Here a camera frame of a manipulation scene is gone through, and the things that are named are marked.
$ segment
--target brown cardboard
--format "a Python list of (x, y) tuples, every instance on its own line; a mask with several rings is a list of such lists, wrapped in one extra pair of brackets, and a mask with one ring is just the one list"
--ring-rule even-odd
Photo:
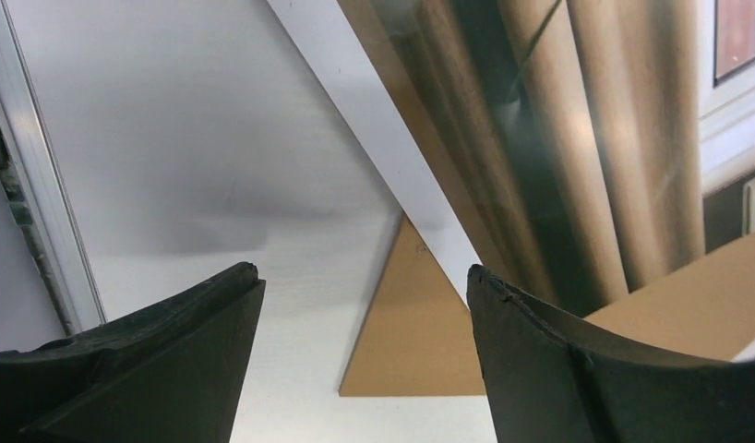
[(587, 317), (619, 335), (731, 360), (755, 339), (755, 233)]
[[(755, 234), (717, 249), (587, 320), (661, 348), (731, 360), (755, 339)], [(469, 313), (405, 219), (340, 395), (483, 393)]]
[(484, 393), (470, 313), (405, 217), (340, 395)]

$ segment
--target window frame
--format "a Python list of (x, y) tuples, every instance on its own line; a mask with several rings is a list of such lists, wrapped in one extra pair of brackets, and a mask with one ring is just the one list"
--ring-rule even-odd
[(755, 167), (755, 60), (717, 84), (717, 3), (697, 2), (701, 178), (709, 195)]

